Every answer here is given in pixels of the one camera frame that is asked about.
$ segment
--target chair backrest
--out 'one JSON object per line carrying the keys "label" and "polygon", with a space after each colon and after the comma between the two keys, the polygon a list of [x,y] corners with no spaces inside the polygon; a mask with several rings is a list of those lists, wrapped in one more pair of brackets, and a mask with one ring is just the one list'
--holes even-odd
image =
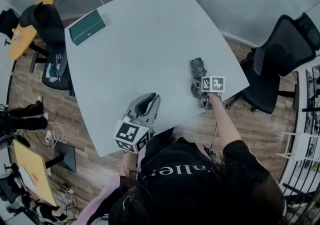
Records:
{"label": "chair backrest", "polygon": [[65,29],[56,8],[40,3],[34,7],[32,26],[46,44],[65,43]]}
{"label": "chair backrest", "polygon": [[5,34],[8,38],[12,39],[15,29],[19,24],[19,19],[12,9],[8,11],[3,10],[0,14],[0,32]]}
{"label": "chair backrest", "polygon": [[311,48],[319,51],[320,32],[310,17],[304,12],[298,19],[295,19],[294,22]]}
{"label": "chair backrest", "polygon": [[259,47],[264,51],[262,70],[273,71],[284,77],[316,57],[315,47],[319,43],[316,43],[315,36],[319,31],[315,26],[315,29],[308,30],[310,24],[309,28],[305,26],[308,21],[306,16],[303,14],[298,22],[287,15],[279,18],[269,39]]}
{"label": "chair backrest", "polygon": [[15,176],[7,172],[0,178],[0,194],[11,204],[19,196],[19,187],[15,183]]}

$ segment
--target hand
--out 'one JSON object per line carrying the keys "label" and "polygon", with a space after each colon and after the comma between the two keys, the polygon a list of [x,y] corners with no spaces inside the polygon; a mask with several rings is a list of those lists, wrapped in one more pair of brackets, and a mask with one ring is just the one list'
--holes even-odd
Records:
{"label": "hand", "polygon": [[215,92],[207,92],[207,95],[212,106],[216,103],[222,103],[220,97]]}

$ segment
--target person's legs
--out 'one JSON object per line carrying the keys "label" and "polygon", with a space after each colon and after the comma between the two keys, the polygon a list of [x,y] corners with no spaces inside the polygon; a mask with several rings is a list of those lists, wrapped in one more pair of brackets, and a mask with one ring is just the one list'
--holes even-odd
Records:
{"label": "person's legs", "polygon": [[45,129],[48,125],[48,120],[45,116],[40,118],[20,118],[10,115],[6,120],[6,124],[13,130],[24,129],[35,131]]}
{"label": "person's legs", "polygon": [[26,107],[17,107],[9,109],[6,112],[13,117],[23,118],[32,117],[36,115],[42,115],[44,111],[44,106],[40,100],[37,100],[35,104],[30,104]]}

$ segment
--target floor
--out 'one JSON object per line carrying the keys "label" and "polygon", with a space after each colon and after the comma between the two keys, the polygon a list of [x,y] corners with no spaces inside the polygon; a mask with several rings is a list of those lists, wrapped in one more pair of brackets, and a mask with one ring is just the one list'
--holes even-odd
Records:
{"label": "floor", "polygon": [[[250,49],[238,42],[227,40],[236,58],[244,59]],[[26,52],[26,56],[20,58],[15,67],[14,77],[10,89],[9,107],[26,106],[34,103],[38,95],[43,98],[45,111],[49,113],[50,122],[60,123],[67,133],[67,143],[75,147],[77,173],[72,173],[55,167],[55,173],[51,179],[52,186],[56,189],[66,183],[75,187],[74,196],[78,202],[78,208],[83,208],[96,197],[104,182],[110,176],[118,174],[122,159],[122,152],[118,151],[109,156],[99,158],[90,139],[86,125],[83,121],[77,99],[70,97],[68,92],[48,88],[41,82],[43,64],[38,64],[33,73],[29,72],[32,59],[32,50]],[[281,79],[280,90],[294,91],[296,76],[289,74]],[[276,156],[276,153],[284,151],[285,143],[282,142],[281,132],[293,132],[295,124],[295,112],[292,109],[293,101],[290,98],[279,96],[275,111],[272,115],[256,111],[250,112],[250,106],[243,100],[239,100],[228,113],[239,130],[242,139],[247,143],[251,151],[260,162],[279,179],[284,168],[284,158]],[[55,124],[49,124],[52,130]],[[211,111],[198,115],[175,128],[176,137],[185,137],[191,142],[198,142],[209,146],[215,131],[216,121]],[[30,131],[26,138],[31,143],[31,148],[43,154],[46,160],[51,159],[49,150],[39,141],[44,143],[46,131],[39,130],[36,133]],[[213,150],[220,152],[219,135],[213,143]]]}

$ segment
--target black office chair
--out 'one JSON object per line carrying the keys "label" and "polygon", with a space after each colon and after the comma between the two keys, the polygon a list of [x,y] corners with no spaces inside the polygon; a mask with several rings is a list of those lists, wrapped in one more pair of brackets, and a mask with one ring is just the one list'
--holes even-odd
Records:
{"label": "black office chair", "polygon": [[251,49],[242,61],[242,70],[250,84],[226,105],[229,109],[240,97],[259,109],[272,114],[276,107],[280,76],[312,61],[320,48],[320,33],[306,13],[293,20],[282,15],[265,44]]}
{"label": "black office chair", "polygon": [[12,204],[20,194],[20,189],[15,182],[13,173],[0,175],[0,198]]}
{"label": "black office chair", "polygon": [[[8,11],[3,10],[0,14],[0,32],[5,34],[9,39],[12,39],[14,33],[13,29],[15,29],[19,24],[19,19],[15,15],[12,9]],[[4,41],[4,45],[9,44],[10,42],[7,39]]]}
{"label": "black office chair", "polygon": [[[69,95],[75,96],[68,66],[65,29],[55,7],[43,3],[31,5],[22,13],[19,21],[22,27],[32,25],[46,43],[47,54],[44,54],[46,58],[39,57],[39,52],[36,52],[29,71],[33,73],[36,63],[45,63],[42,82],[50,88],[69,91]],[[58,80],[50,82],[49,78],[46,77],[47,69],[49,64],[55,66],[57,54],[62,55],[60,68],[57,71]]]}

